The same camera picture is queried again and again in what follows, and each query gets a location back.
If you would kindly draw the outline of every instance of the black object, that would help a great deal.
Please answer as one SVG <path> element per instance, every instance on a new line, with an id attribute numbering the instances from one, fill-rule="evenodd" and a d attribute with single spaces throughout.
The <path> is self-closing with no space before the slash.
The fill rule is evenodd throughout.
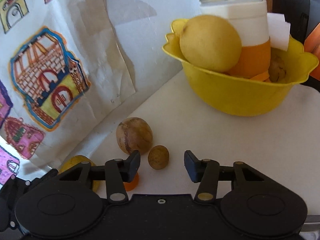
<path id="1" fill-rule="evenodd" d="M 139 168 L 137 151 L 104 166 L 82 162 L 59 175 L 51 170 L 31 183 L 12 178 L 0 190 L 0 231 L 18 228 L 22 240 L 302 240 L 307 207 L 297 194 L 243 162 L 220 166 L 186 151 L 184 163 L 191 180 L 200 182 L 194 199 L 133 195 L 129 200 L 123 181 L 132 181 Z M 90 190 L 93 180 L 106 181 L 107 199 Z M 222 199 L 216 199 L 219 180 L 231 181 Z"/>

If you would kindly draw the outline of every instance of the orange plastic piece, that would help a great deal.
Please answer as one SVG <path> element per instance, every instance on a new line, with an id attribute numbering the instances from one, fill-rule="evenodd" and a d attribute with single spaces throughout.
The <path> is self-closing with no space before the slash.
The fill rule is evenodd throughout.
<path id="1" fill-rule="evenodd" d="M 228 74 L 244 78 L 257 76 L 268 71 L 270 57 L 270 39 L 257 46 L 242 47 L 238 63 L 228 71 Z"/>
<path id="2" fill-rule="evenodd" d="M 261 73 L 259 75 L 254 76 L 253 78 L 250 78 L 250 80 L 270 82 L 269 77 L 270 77 L 269 72 L 265 71 L 265 72 L 263 72 L 263 73 Z"/>
<path id="3" fill-rule="evenodd" d="M 139 183 L 139 174 L 137 173 L 136 176 L 134 176 L 133 181 L 131 182 L 124 182 L 124 188 L 126 191 L 132 191 L 135 189 L 135 187 L 138 185 Z"/>

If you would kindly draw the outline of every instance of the round yellow fruit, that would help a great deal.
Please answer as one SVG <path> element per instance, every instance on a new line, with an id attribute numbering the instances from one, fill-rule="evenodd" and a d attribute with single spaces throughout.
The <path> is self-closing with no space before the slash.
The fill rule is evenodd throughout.
<path id="1" fill-rule="evenodd" d="M 87 157 L 83 156 L 83 155 L 76 155 L 73 156 L 71 159 L 67 160 L 65 163 L 63 163 L 63 165 L 61 165 L 60 169 L 59 169 L 59 174 L 63 173 L 64 171 L 70 169 L 73 166 L 76 166 L 78 163 L 80 162 L 90 162 L 91 166 L 96 166 L 93 161 L 91 161 L 90 159 L 88 159 Z M 94 192 L 97 192 L 100 186 L 100 181 L 99 180 L 94 180 L 91 186 L 91 189 Z"/>
<path id="2" fill-rule="evenodd" d="M 200 15 L 183 27 L 180 49 L 192 65 L 225 72 L 237 64 L 242 45 L 237 31 L 227 20 Z"/>

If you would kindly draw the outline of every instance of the glass jar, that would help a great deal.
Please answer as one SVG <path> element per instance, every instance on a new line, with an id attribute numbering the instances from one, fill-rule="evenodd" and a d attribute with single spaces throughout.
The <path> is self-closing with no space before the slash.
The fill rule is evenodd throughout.
<path id="1" fill-rule="evenodd" d="M 202 14 L 227 19 L 237 30 L 242 52 L 239 62 L 227 73 L 253 78 L 270 66 L 270 38 L 266 0 L 200 0 Z"/>

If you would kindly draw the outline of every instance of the yellow plastic bowl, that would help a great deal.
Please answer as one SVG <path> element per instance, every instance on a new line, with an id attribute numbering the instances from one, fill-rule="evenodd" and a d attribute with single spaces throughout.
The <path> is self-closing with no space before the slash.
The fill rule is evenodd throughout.
<path id="1" fill-rule="evenodd" d="M 288 51 L 271 49 L 284 61 L 286 76 L 277 83 L 252 81 L 206 70 L 190 64 L 183 56 L 179 45 L 179 33 L 187 19 L 172 22 L 172 33 L 166 35 L 162 49 L 169 56 L 182 62 L 183 70 L 194 92 L 210 106 L 227 114 L 255 116 L 276 108 L 290 89 L 305 82 L 319 60 L 304 52 L 303 45 L 290 37 Z"/>

